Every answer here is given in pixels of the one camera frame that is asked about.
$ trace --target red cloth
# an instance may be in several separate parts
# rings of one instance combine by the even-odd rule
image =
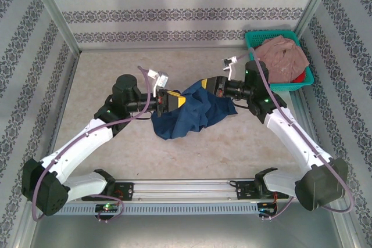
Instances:
[[[302,72],[298,77],[296,77],[292,82],[303,82],[305,80],[305,71]]]

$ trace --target teal plastic basket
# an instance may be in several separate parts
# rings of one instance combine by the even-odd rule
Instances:
[[[263,43],[266,39],[277,37],[282,35],[284,38],[292,39],[296,42],[297,46],[300,46],[300,42],[297,39],[296,34],[291,30],[261,30],[261,31],[250,31],[245,34],[246,44],[249,48],[255,48]],[[253,60],[253,54],[250,53],[249,57]],[[290,84],[270,84],[272,91],[294,91],[305,85],[312,85],[314,82],[313,74],[307,66],[305,68],[305,79],[303,82],[296,82]]]

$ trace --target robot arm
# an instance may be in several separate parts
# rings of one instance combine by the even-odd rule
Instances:
[[[165,86],[167,76],[165,73],[149,71],[154,78],[153,88]],[[141,111],[146,104],[147,94],[142,94],[137,88],[137,80],[132,75],[122,75],[113,86],[113,93],[109,95],[105,104],[97,111],[89,124],[71,141],[53,152],[41,161],[30,159],[23,166],[22,194],[32,199],[36,184],[45,169],[54,162],[44,179],[37,195],[37,207],[45,215],[58,212],[66,202],[88,195],[103,194],[111,196],[114,190],[115,179],[103,170],[95,170],[89,175],[69,177],[75,168],[83,162],[92,152],[105,142],[115,137],[127,124],[119,123],[110,127],[102,127],[107,123],[120,121],[131,117],[131,113]],[[174,92],[160,89],[150,98],[148,112],[156,111],[158,115],[172,111],[185,102],[185,97]],[[86,134],[69,149],[66,149],[77,138]],[[65,150],[60,159],[58,154]]]
[[[225,65],[229,65],[230,68],[233,68],[234,61],[236,59],[224,59]],[[265,64],[260,62],[260,66],[266,80],[268,80],[269,72]],[[256,62],[246,63],[244,81],[231,80],[230,77],[229,74],[228,78],[222,76],[208,78],[203,80],[202,85],[216,96],[246,100],[249,111],[280,138],[301,169],[300,176],[287,174],[276,168],[264,170],[256,174],[255,191],[261,197],[268,197],[273,192],[296,197],[300,204],[308,210],[314,210],[343,197],[344,188],[318,156],[321,155],[343,181],[347,179],[347,164],[341,158],[334,160],[332,156],[320,148],[296,122],[290,110],[287,109],[287,104],[279,95],[273,94],[281,111],[291,121],[291,124],[288,123],[267,92]],[[311,150],[309,144],[294,127],[305,136],[309,144],[315,147],[317,154]]]
[[[230,70],[233,70],[234,63],[236,61],[233,63],[225,61],[227,68]],[[267,80],[268,71],[262,62],[261,67],[264,69]],[[287,174],[278,171],[276,168],[264,170],[256,174],[256,189],[253,191],[259,193],[262,198],[269,197],[273,192],[296,196],[301,205],[308,210],[314,210],[342,197],[345,191],[339,186],[337,179],[276,108],[263,86],[263,81],[254,61],[246,64],[245,72],[244,81],[232,80],[233,75],[229,74],[229,78],[220,76],[205,79],[202,81],[202,86],[218,97],[225,96],[246,100],[249,111],[281,139],[301,169],[300,176]],[[164,85],[167,80],[165,73],[154,74],[151,71],[149,75],[155,80],[153,88],[156,88],[157,85]],[[152,93],[148,111],[155,111],[158,115],[177,109],[185,102],[185,97],[165,89]],[[289,109],[286,108],[285,102],[278,95],[274,94],[273,96],[280,104],[285,115],[299,127]],[[140,93],[137,88],[135,77],[131,75],[120,76],[113,86],[113,94],[108,96],[105,104],[94,115],[94,119],[70,142],[102,124],[130,118],[131,113],[139,112],[145,107],[146,97],[147,94]],[[94,133],[87,134],[87,137],[75,143],[65,152],[63,157],[55,161],[55,164],[41,181],[37,196],[36,205],[45,215],[55,214],[66,202],[84,196],[94,194],[112,195],[115,179],[103,170],[95,170],[89,175],[80,177],[69,178],[69,175],[93,151],[115,137],[127,124],[128,122],[116,124],[109,128],[103,127]],[[346,163],[342,159],[334,160],[328,153],[318,147],[310,136],[306,135],[306,139],[313,146],[316,146],[317,152],[346,181],[348,172]],[[40,162],[30,159],[25,163],[22,176],[22,194],[25,197],[32,199],[40,175],[69,143],[43,158]]]

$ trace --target beige table surface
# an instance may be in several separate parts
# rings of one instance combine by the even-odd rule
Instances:
[[[132,74],[138,87],[145,83],[137,65],[165,71],[168,89],[185,90],[203,78],[226,75],[224,57],[242,49],[189,51],[83,52],[63,115],[55,149],[80,132],[112,93],[122,74]],[[244,63],[237,79],[244,76]],[[292,108],[289,93],[281,95]],[[184,138],[164,141],[155,135],[150,120],[130,123],[110,142],[84,160],[74,174],[103,168],[116,179],[252,178],[269,167],[299,173],[295,160],[280,140],[245,109]]]

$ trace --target patterned wallpaper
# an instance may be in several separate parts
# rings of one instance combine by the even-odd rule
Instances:
[[[82,50],[243,45],[291,29],[309,0],[55,0]]]
[[[76,63],[41,0],[0,0],[0,247],[25,205],[22,166],[47,155]]]
[[[372,246],[372,0],[322,0],[301,43],[314,75],[304,94],[326,150],[346,160],[353,221]]]

